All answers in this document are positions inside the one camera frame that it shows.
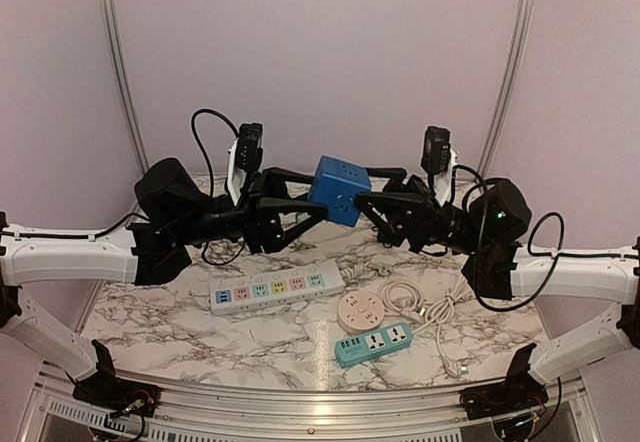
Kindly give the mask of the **left aluminium frame post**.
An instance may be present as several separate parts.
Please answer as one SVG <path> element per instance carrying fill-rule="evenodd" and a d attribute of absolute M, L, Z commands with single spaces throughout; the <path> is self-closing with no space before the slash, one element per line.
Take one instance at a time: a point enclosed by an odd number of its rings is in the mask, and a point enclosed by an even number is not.
<path fill-rule="evenodd" d="M 122 107 L 125 127 L 138 170 L 144 174 L 150 167 L 133 94 L 127 73 L 125 53 L 118 22 L 116 0 L 100 0 L 111 66 Z"/>

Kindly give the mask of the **blue cube power socket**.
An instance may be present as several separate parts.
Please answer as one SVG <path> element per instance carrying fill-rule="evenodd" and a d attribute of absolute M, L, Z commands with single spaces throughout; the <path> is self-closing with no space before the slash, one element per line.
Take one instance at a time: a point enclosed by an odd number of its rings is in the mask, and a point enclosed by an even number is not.
<path fill-rule="evenodd" d="M 361 214 L 355 198 L 370 191 L 371 181 L 364 167 L 323 155 L 316 167 L 308 200 L 327 208 L 328 221 L 355 227 Z"/>

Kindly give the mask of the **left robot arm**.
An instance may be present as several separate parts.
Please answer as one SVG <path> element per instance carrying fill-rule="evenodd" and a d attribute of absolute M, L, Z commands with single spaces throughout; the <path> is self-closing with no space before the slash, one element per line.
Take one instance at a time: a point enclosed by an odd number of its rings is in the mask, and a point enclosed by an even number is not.
<path fill-rule="evenodd" d="M 125 216 L 101 232 L 42 233 L 1 225 L 1 331 L 74 381 L 106 407 L 125 400 L 126 385 L 115 376 L 107 349 L 74 335 L 38 309 L 29 283 L 107 281 L 135 286 L 163 285 L 189 267 L 189 247 L 223 239 L 243 240 L 251 253 L 274 253 L 328 216 L 325 206 L 291 197 L 287 182 L 306 176 L 275 168 L 257 173 L 238 201 L 202 192 L 175 158 L 154 164 L 134 187 L 139 223 Z"/>

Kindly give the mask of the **right aluminium frame post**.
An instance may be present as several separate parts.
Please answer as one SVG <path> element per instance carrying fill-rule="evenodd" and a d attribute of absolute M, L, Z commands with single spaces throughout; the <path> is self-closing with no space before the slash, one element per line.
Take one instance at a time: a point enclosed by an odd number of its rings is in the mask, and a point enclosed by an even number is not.
<path fill-rule="evenodd" d="M 478 172 L 486 177 L 494 162 L 504 131 L 517 75 L 524 58 L 535 0 L 517 0 L 507 59 L 492 112 L 489 128 L 478 162 Z"/>

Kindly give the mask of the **aluminium front rail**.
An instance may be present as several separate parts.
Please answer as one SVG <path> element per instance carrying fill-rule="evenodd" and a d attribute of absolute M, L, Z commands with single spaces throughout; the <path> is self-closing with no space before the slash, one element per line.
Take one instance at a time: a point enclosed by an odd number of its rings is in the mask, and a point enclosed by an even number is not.
<path fill-rule="evenodd" d="M 500 441 L 493 425 L 527 411 L 469 420 L 460 393 L 478 383 L 382 391 L 310 392 L 242 388 L 172 380 L 119 369 L 159 387 L 153 417 L 140 441 Z M 106 409 L 74 400 L 73 385 L 55 365 L 39 370 L 18 435 L 10 441 L 91 439 Z M 561 408 L 533 441 L 604 441 L 579 375 L 562 381 Z"/>

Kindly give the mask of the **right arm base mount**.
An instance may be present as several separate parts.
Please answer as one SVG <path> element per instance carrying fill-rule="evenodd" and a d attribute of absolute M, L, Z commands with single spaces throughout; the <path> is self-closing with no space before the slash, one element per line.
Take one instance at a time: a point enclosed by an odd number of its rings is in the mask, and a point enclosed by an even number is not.
<path fill-rule="evenodd" d="M 460 392 L 460 404 L 469 420 L 508 414 L 548 402 L 546 385 L 529 374 L 529 359 L 536 347 L 531 343 L 519 349 L 501 382 L 467 387 Z"/>

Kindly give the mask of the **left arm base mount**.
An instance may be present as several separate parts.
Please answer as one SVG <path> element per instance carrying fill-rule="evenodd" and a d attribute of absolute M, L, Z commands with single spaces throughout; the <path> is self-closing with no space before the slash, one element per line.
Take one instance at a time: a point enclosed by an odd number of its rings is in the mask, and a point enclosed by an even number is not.
<path fill-rule="evenodd" d="M 116 369 L 109 350 L 97 340 L 91 341 L 90 353 L 97 358 L 95 370 L 87 378 L 67 378 L 74 385 L 73 397 L 77 400 L 111 409 L 123 415 L 125 408 L 141 400 L 138 411 L 144 417 L 155 413 L 160 388 L 156 385 L 123 379 Z"/>

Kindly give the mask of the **white multicolour power strip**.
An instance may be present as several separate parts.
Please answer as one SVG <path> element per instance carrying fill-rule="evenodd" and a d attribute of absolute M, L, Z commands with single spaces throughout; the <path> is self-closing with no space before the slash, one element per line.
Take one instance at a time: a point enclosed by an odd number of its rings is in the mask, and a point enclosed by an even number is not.
<path fill-rule="evenodd" d="M 249 312 L 341 293 L 346 284 L 333 260 L 210 282 L 213 315 Z"/>

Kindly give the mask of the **teal power strip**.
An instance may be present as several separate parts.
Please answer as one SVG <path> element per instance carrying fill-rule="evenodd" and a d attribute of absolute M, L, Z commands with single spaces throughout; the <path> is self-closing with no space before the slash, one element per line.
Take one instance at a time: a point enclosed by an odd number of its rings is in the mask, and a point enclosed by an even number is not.
<path fill-rule="evenodd" d="M 409 348 L 413 340 L 411 329 L 401 322 L 341 339 L 334 354 L 341 368 L 349 368 Z"/>

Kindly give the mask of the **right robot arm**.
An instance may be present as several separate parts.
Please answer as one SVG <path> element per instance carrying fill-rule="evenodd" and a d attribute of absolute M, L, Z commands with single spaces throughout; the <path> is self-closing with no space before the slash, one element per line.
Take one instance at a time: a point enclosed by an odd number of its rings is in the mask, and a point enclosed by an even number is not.
<path fill-rule="evenodd" d="M 584 297 L 610 301 L 601 315 L 540 345 L 514 355 L 495 400 L 515 410 L 536 385 L 544 386 L 575 369 L 639 346 L 639 247 L 566 252 L 521 245 L 522 235 L 534 236 L 531 212 L 520 190 L 506 178 L 478 178 L 459 206 L 439 202 L 435 192 L 417 177 L 397 191 L 365 192 L 354 204 L 378 229 L 384 242 L 409 244 L 418 253 L 441 245 L 467 255 L 463 275 L 478 303 L 493 312 L 496 301 L 520 309 L 539 296 Z"/>

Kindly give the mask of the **aluminium frame post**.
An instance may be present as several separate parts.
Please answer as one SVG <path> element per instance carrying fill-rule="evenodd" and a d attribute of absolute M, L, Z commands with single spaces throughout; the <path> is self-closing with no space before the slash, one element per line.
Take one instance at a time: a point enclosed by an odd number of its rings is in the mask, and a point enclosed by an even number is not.
<path fill-rule="evenodd" d="M 138 170 L 144 174 L 150 167 L 133 94 L 127 73 L 125 53 L 118 22 L 116 0 L 100 0 L 111 66 L 122 107 L 125 127 Z"/>
<path fill-rule="evenodd" d="M 507 59 L 492 112 L 489 128 L 478 162 L 478 172 L 486 177 L 494 162 L 504 131 L 517 75 L 524 58 L 535 0 L 517 0 Z"/>

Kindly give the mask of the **pink round power socket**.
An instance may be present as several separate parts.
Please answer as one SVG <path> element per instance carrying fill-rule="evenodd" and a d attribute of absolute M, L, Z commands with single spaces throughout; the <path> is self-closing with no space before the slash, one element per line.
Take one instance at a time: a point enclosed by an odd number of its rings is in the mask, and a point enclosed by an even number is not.
<path fill-rule="evenodd" d="M 345 294 L 337 305 L 338 325 L 348 334 L 358 335 L 381 326 L 385 317 L 382 300 L 367 290 Z"/>

